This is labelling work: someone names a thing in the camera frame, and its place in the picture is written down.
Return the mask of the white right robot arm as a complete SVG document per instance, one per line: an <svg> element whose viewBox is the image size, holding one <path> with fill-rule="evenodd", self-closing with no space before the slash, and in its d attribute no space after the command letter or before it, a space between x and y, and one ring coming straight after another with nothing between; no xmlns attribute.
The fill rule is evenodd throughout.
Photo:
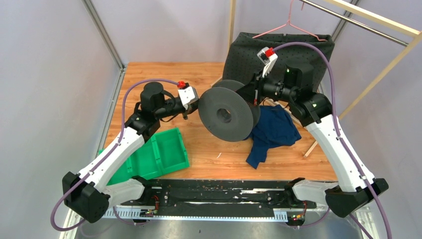
<svg viewBox="0 0 422 239"><path fill-rule="evenodd" d="M257 105L265 98L287 102L292 115L314 137L337 176L337 183L297 178L287 184L285 203L297 207L303 201L327 205L345 218L385 192L389 185L364 166L348 139L341 135L337 116L329 99L313 90L314 68L310 63L287 63L282 80L271 81L264 70L237 90L248 103Z"/></svg>

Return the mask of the dark grey cable spool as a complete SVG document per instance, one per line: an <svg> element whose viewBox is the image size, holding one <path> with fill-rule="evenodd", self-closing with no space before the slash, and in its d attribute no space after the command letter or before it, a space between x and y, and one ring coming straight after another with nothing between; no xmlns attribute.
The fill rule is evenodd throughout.
<svg viewBox="0 0 422 239"><path fill-rule="evenodd" d="M199 99L198 112L204 127L221 140L245 140L259 122L260 107L251 105L236 92L243 86L238 81L222 80Z"/></svg>

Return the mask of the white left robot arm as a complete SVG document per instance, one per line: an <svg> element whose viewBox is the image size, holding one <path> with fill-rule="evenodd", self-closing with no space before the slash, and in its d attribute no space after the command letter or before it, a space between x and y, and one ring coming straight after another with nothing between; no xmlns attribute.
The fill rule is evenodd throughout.
<svg viewBox="0 0 422 239"><path fill-rule="evenodd" d="M91 163L78 173L68 172L62 178L63 196L55 205L62 203L82 217L83 222L95 223L109 208L135 200L140 205L151 202L153 193L140 176L124 182L108 185L120 166L136 150L140 149L159 129L163 118L182 115L185 119L198 108L196 89L185 82L166 82L177 87L177 96L164 90L164 79L140 81L144 88L132 115L122 118L121 130L112 143Z"/></svg>

